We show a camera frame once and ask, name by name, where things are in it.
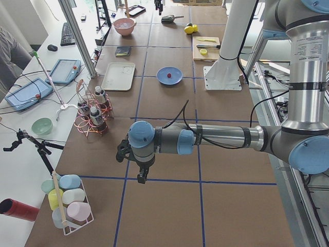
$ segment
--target white table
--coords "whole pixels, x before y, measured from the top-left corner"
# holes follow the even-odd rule
[[[90,32],[93,32],[94,30],[91,29],[94,28],[93,24],[88,26],[87,23],[79,23],[79,26],[83,36],[86,37],[85,42],[89,54],[92,55],[94,48],[96,48],[95,40],[93,38],[94,36],[90,35]],[[58,59],[80,59],[82,64],[84,64],[76,45],[60,46],[61,31],[62,24],[59,23],[58,26],[54,27],[54,31],[49,35],[38,51],[38,55],[47,70],[51,70]],[[47,46],[49,44],[56,45],[58,51],[48,51]],[[26,74],[39,70],[42,69],[36,58],[33,58],[23,73]],[[30,79],[40,77],[43,80],[46,78],[44,73],[32,74],[28,77]],[[86,68],[76,78],[77,81],[80,79],[83,79],[86,84],[89,83],[90,76]],[[29,81],[25,77],[22,77],[17,80],[16,84],[25,85],[28,82]],[[59,92],[64,102],[67,102],[76,93],[76,83],[72,82],[70,85],[59,90]],[[46,99],[53,99],[59,102],[55,93],[47,96]],[[70,103],[77,104],[77,100],[78,98],[75,96]],[[0,103],[0,108],[8,106],[10,105],[5,100]],[[75,108],[68,108],[67,110],[62,111],[60,113],[59,121],[56,122],[56,111],[59,108],[59,104],[53,101],[44,100],[33,105],[26,111],[0,115],[3,118],[1,123],[16,131],[18,131],[18,129],[26,130],[35,138],[66,141],[76,117],[77,110]],[[13,108],[0,110],[0,113],[10,111],[13,111]],[[48,117],[53,122],[53,130],[49,135],[37,136],[31,130],[34,121],[41,117]],[[50,173],[39,156],[34,144],[27,139],[23,139],[23,143],[14,151],[3,151],[3,147],[10,147],[11,143],[15,140],[17,140],[17,137],[12,130],[0,126],[0,201],[6,198],[12,198],[40,208],[45,196],[40,189],[40,185],[44,180],[51,177]],[[49,148],[49,150],[52,154],[47,157],[53,168],[56,168],[62,150],[54,148]],[[33,222],[4,215],[0,215],[0,222],[0,246],[24,246],[32,229]]]

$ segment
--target blue plate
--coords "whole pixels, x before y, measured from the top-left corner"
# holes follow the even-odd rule
[[[156,78],[164,85],[175,85],[183,78],[183,73],[175,67],[164,67],[158,71]]]

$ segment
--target keyboard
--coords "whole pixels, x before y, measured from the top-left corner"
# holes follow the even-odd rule
[[[75,44],[75,40],[73,37],[72,30],[68,25],[68,23],[65,22],[62,28],[61,46],[74,45],[74,44]]]

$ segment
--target blue joint cap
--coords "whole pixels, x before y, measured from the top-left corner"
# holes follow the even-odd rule
[[[266,40],[288,40],[286,32],[263,29],[263,38]]]
[[[191,154],[193,152],[194,135],[190,130],[182,130],[177,141],[177,153],[179,155]]]
[[[289,155],[291,167],[305,174],[319,174],[329,168],[329,137],[312,136],[297,144]]]
[[[329,14],[329,1],[328,0],[301,0],[302,3],[310,10],[320,13]]]
[[[130,126],[128,140],[132,147],[143,148],[150,144],[154,137],[153,126],[146,121],[138,121]]]

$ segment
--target spray bottle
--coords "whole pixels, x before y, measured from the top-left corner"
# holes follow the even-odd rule
[[[93,125],[96,126],[97,130],[100,132],[107,130],[107,124],[103,119],[103,116],[99,109],[96,107],[90,108],[90,118],[93,122]]]
[[[79,112],[84,115],[84,119],[89,119],[90,108],[87,102],[84,99],[79,99],[78,102]]]
[[[97,101],[101,104],[100,107],[102,109],[109,107],[109,101],[106,98],[105,90],[102,89],[100,86],[95,87],[95,97]]]

